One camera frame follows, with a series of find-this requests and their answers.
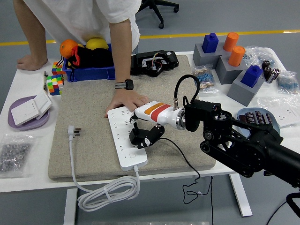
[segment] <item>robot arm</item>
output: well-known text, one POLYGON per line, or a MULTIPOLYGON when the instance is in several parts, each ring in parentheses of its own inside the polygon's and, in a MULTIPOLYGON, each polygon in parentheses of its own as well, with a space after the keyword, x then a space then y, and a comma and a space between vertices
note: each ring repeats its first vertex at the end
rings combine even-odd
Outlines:
MULTIPOLYGON (((184 75, 178 81, 174 92, 174 106, 159 102, 150 102, 134 110, 131 117, 134 129, 129 137, 132 144, 147 147, 153 145, 164 133, 163 126, 170 124, 175 129, 186 129, 194 132, 203 122, 204 141, 201 150, 233 169, 244 177, 264 169, 293 187, 300 188, 300 154, 280 145, 283 138, 268 125, 252 125, 238 121, 232 115, 221 109, 221 104, 196 100, 200 83, 192 75, 184 75), (184 108, 178 107, 177 89, 180 82, 191 77, 197 83, 197 91, 189 103, 183 97, 184 108), (137 119, 156 123, 150 132, 139 130, 137 119), (233 129, 233 125, 248 129, 250 135, 245 138, 233 129)), ((300 217, 300 209, 293 198, 300 193, 287 196, 287 202, 300 217)))

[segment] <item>person's hand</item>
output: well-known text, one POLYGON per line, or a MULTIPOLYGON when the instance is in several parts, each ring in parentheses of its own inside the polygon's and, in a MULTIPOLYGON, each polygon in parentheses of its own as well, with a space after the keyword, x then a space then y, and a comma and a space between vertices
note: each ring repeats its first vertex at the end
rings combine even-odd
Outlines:
POLYGON ((17 68, 29 71, 38 70, 42 68, 47 61, 47 58, 35 60, 31 55, 25 55, 23 58, 17 60, 17 68))
POLYGON ((107 118, 107 112, 111 109, 115 109, 120 105, 126 106, 131 112, 146 103, 149 99, 145 95, 139 95, 134 90, 116 89, 111 103, 106 108, 105 118, 107 118))

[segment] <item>white plug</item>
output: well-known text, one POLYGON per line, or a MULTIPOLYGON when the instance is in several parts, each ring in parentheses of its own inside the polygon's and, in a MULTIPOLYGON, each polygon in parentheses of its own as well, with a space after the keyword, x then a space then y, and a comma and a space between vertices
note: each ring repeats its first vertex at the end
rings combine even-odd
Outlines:
POLYGON ((67 134, 69 136, 80 136, 81 128, 75 128, 73 125, 69 125, 67 129, 67 134))

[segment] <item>rubik's cube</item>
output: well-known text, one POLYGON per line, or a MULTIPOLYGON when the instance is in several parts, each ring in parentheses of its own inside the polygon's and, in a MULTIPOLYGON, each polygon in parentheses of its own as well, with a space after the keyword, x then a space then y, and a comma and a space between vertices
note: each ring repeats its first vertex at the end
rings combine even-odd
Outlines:
POLYGON ((54 62, 52 66, 52 74, 53 75, 58 75, 58 74, 66 74, 65 71, 62 70, 62 64, 60 64, 58 67, 56 67, 56 64, 58 62, 54 62))
POLYGON ((47 87, 50 95, 61 95, 64 85, 64 78, 62 75, 53 75, 47 77, 47 87))

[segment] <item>black cable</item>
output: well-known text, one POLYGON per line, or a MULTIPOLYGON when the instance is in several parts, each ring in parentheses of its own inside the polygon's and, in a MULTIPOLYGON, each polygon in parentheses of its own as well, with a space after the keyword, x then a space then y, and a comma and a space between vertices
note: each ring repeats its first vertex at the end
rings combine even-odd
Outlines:
POLYGON ((174 144, 177 147, 177 149, 180 151, 180 153, 182 154, 182 156, 184 157, 186 163, 198 174, 198 177, 194 180, 194 183, 192 183, 190 185, 183 185, 182 186, 182 190, 183 190, 183 193, 184 193, 183 203, 190 204, 192 201, 196 200, 199 195, 207 195, 209 193, 209 191, 211 190, 213 176, 211 176, 210 184, 209 184, 208 190, 207 190, 207 192, 205 194, 199 194, 199 193, 197 193, 195 191, 187 191, 187 192, 185 192, 184 187, 190 187, 190 186, 192 186, 194 184, 198 184, 197 180, 201 178, 200 173, 189 163, 189 161, 187 160, 186 156, 183 154, 183 152, 181 151, 180 147, 175 142, 173 142, 169 138, 165 138, 165 137, 161 137, 161 138, 159 138, 159 140, 167 140, 167 141, 170 141, 172 144, 174 144), (192 199, 191 201, 189 201, 189 202, 185 202, 186 195, 195 195, 196 197, 194 199, 192 199))
POLYGON ((214 207, 212 205, 212 179, 214 177, 211 176, 210 178, 211 178, 211 187, 210 187, 211 220, 212 220, 212 225, 214 225, 214 207))
POLYGON ((59 67, 62 64, 63 61, 64 61, 64 58, 61 55, 60 60, 56 63, 55 67, 59 67))
POLYGON ((197 77, 191 75, 191 74, 186 74, 186 75, 183 75, 178 81, 177 81, 177 84, 176 84, 176 87, 175 87, 175 91, 174 91, 174 98, 177 98, 177 95, 178 95, 178 88, 179 88, 179 85, 180 83, 184 80, 184 79, 187 79, 187 78, 193 78, 195 81, 196 81, 196 84, 197 84, 197 90, 191 100, 191 103, 194 102, 194 100, 196 99, 197 95, 199 94, 199 91, 200 91, 200 81, 197 77))
POLYGON ((271 221, 271 219, 273 218, 273 216, 275 215, 275 213, 276 213, 276 212, 277 212, 284 204, 286 204, 286 201, 285 201, 284 203, 282 203, 282 204, 275 210, 275 212, 273 212, 272 216, 269 218, 269 220, 268 220, 268 222, 267 222, 266 225, 269 224, 269 222, 271 221))
POLYGON ((291 209, 294 211, 294 213, 300 218, 300 208, 299 206, 293 201, 294 198, 300 198, 300 192, 297 193, 291 193, 287 195, 286 202, 291 207, 291 209))

